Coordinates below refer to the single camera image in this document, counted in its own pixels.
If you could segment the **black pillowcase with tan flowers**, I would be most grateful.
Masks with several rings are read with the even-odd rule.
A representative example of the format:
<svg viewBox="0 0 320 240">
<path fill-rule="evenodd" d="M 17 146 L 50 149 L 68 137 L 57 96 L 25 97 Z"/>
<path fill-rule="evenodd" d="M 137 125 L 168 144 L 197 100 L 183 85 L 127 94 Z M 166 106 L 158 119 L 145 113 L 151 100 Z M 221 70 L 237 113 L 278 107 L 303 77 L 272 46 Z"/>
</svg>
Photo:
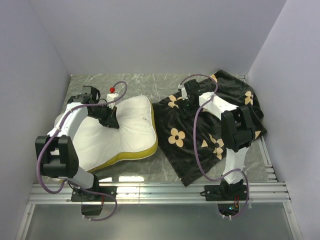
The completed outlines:
<svg viewBox="0 0 320 240">
<path fill-rule="evenodd" d="M 153 103 L 158 146 L 168 159 L 184 186 L 202 177 L 193 147 L 193 123 L 195 116 L 183 117 L 179 109 L 182 95 L 178 84 L 184 74 L 160 73 L 155 76 L 160 101 Z M 264 114 L 254 89 L 241 79 L 218 70 L 211 78 L 199 82 L 202 88 L 212 92 L 217 82 L 216 94 L 223 100 L 247 106 L 255 126 L 255 139 L 267 133 L 262 120 Z M 199 113 L 196 126 L 196 145 L 200 164 L 205 173 L 226 157 L 227 148 L 222 141 L 221 121 L 207 110 Z"/>
</svg>

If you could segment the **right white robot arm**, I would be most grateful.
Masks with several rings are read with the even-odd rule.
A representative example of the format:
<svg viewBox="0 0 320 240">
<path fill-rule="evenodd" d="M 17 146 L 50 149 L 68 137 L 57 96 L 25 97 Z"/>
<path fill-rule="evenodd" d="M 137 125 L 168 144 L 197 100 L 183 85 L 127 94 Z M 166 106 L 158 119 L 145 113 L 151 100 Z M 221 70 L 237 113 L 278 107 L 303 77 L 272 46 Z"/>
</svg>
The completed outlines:
<svg viewBox="0 0 320 240">
<path fill-rule="evenodd" d="M 255 125 L 249 107 L 237 106 L 220 98 L 216 94 L 218 83 L 214 82 L 214 84 L 214 91 L 208 91 L 195 79 L 184 79 L 178 85 L 178 90 L 182 96 L 182 112 L 187 116 L 194 114 L 192 137 L 197 166 L 209 181 L 221 181 L 221 196 L 231 200 L 238 194 L 238 189 L 246 180 L 243 167 L 249 147 L 256 137 Z M 207 110 L 221 122 L 221 139 L 226 147 L 226 161 L 222 176 L 216 179 L 205 174 L 198 155 L 197 123 L 202 110 Z"/>
</svg>

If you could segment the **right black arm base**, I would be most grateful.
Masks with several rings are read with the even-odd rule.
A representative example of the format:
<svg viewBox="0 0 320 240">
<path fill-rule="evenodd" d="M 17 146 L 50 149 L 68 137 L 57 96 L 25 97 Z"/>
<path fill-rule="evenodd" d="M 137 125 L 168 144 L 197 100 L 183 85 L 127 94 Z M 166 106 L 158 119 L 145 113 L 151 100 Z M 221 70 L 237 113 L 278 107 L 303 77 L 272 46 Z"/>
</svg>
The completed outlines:
<svg viewBox="0 0 320 240">
<path fill-rule="evenodd" d="M 243 180 L 233 184 L 223 181 L 219 185 L 205 185 L 204 191 L 200 192 L 200 195 L 207 202 L 218 202 L 219 213 L 223 217 L 232 219 L 244 210 L 240 207 L 240 201 L 244 201 L 245 206 L 248 204 L 249 188 Z"/>
</svg>

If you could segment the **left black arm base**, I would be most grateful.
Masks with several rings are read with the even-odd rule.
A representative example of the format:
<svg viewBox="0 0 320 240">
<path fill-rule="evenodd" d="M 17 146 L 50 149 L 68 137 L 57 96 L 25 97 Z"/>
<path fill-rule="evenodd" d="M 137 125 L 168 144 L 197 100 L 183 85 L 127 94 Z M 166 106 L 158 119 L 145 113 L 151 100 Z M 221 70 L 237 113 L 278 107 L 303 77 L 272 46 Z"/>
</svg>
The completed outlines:
<svg viewBox="0 0 320 240">
<path fill-rule="evenodd" d="M 114 202 L 117 194 L 116 186 L 101 186 L 100 194 L 93 194 L 75 188 L 71 194 L 72 203 L 81 203 L 81 213 L 85 217 L 96 217 L 102 213 L 104 203 Z"/>
</svg>

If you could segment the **white pillow with yellow piping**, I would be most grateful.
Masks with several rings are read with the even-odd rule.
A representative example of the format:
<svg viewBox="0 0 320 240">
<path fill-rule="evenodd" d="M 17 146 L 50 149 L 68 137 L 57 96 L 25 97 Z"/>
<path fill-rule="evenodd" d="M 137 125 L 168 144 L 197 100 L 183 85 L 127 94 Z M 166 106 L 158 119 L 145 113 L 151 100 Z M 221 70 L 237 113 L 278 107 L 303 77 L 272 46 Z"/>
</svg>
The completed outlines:
<svg viewBox="0 0 320 240">
<path fill-rule="evenodd" d="M 79 165 L 88 173 L 121 161 L 145 159 L 157 150 L 154 110 L 148 97 L 131 97 L 116 107 L 119 129 L 104 127 L 97 119 L 86 117 L 72 141 Z"/>
</svg>

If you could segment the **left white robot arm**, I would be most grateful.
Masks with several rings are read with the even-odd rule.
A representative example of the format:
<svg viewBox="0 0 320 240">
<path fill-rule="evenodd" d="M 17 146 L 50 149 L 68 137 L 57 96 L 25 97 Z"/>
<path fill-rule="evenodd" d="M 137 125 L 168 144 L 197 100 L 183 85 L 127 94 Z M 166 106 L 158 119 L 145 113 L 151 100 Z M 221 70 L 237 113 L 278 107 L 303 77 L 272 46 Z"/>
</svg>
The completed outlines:
<svg viewBox="0 0 320 240">
<path fill-rule="evenodd" d="M 54 128 L 35 140 L 37 156 L 36 175 L 42 188 L 57 194 L 59 190 L 50 190 L 42 177 L 60 179 L 83 189 L 83 195 L 89 201 L 96 201 L 101 195 L 97 178 L 80 167 L 73 139 L 86 117 L 91 117 L 109 128 L 119 128 L 116 119 L 115 103 L 121 96 L 111 87 L 105 102 L 101 102 L 100 91 L 93 86 L 83 86 L 81 94 L 71 96 L 66 110 Z"/>
</svg>

